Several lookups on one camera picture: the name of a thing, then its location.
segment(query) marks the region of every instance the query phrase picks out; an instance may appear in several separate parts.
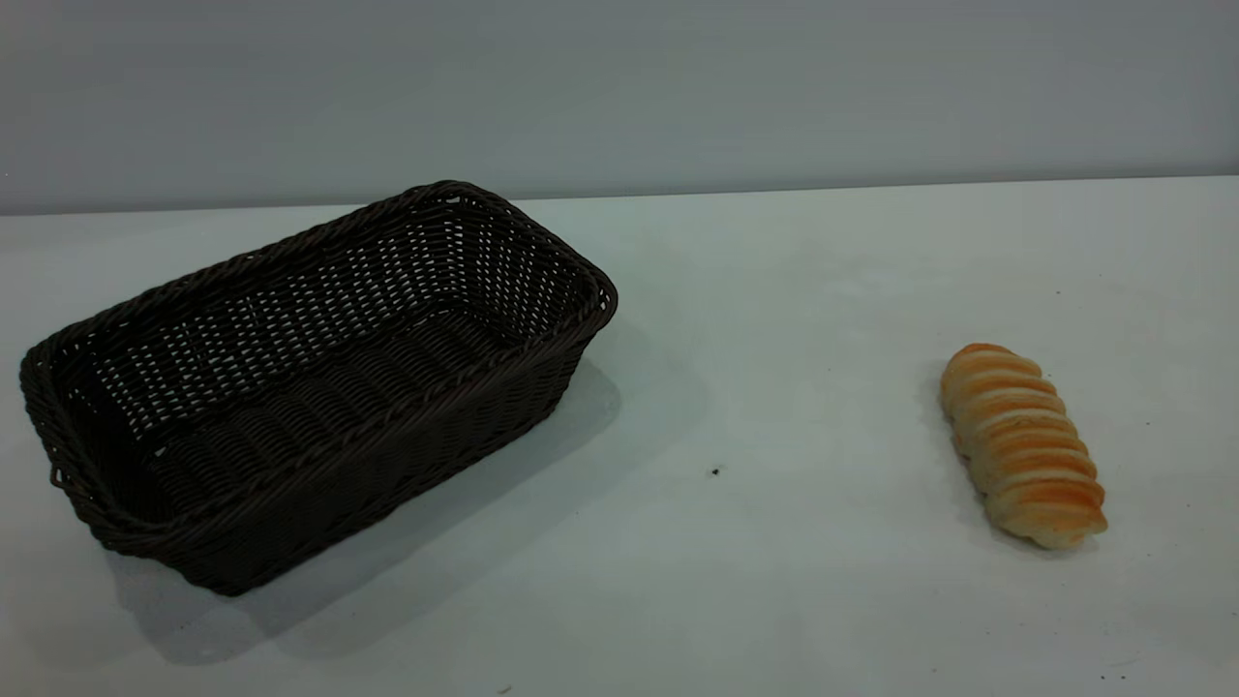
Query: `gray wall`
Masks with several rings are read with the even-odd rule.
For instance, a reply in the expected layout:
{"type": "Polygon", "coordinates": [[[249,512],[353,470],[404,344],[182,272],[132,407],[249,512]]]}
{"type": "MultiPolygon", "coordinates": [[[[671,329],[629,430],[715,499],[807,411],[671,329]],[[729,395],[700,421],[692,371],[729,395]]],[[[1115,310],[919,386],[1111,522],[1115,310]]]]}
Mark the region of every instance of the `gray wall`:
{"type": "Polygon", "coordinates": [[[0,212],[1239,171],[1239,0],[0,7],[0,212]]]}

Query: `bread roll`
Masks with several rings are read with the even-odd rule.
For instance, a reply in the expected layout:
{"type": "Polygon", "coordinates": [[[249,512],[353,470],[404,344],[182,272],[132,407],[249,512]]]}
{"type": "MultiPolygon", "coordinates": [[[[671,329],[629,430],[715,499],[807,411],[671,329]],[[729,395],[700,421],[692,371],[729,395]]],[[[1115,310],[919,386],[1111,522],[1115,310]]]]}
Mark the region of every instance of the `bread roll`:
{"type": "Polygon", "coordinates": [[[994,525],[1048,550],[1106,530],[1097,465],[1037,364],[965,345],[942,375],[942,406],[994,525]]]}

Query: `basket bottom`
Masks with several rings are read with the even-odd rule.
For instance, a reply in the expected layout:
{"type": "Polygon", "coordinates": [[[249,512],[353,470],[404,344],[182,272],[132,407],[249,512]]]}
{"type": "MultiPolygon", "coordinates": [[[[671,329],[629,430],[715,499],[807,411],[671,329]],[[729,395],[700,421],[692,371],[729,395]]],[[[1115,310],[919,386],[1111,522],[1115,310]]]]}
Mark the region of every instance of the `basket bottom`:
{"type": "Polygon", "coordinates": [[[463,307],[431,311],[331,365],[294,378],[223,418],[152,449],[146,469],[181,514],[279,470],[335,435],[361,426],[436,379],[507,350],[515,337],[463,307]]]}

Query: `rectangular basket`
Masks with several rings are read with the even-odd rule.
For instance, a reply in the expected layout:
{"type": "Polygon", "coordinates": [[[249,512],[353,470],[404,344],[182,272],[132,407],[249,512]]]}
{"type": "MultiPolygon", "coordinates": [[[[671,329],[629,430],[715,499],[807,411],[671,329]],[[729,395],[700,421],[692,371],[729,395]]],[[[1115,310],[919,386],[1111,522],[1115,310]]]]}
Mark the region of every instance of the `rectangular basket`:
{"type": "Polygon", "coordinates": [[[445,181],[68,326],[21,387],[104,547],[239,595],[545,420],[615,308],[567,244],[445,181]]]}

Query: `table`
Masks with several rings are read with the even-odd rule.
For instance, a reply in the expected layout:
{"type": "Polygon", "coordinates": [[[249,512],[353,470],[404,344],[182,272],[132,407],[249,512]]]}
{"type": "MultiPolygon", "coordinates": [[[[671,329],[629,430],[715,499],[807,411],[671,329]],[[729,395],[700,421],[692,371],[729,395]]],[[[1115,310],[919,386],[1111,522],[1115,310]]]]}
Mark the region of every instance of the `table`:
{"type": "Polygon", "coordinates": [[[523,208],[620,287],[559,411],[239,599],[94,542],[17,363],[347,208],[0,218],[6,690],[1239,693],[1239,177],[523,208]],[[1037,360],[1093,451],[1082,550],[986,524],[935,402],[970,340],[1037,360]]]}

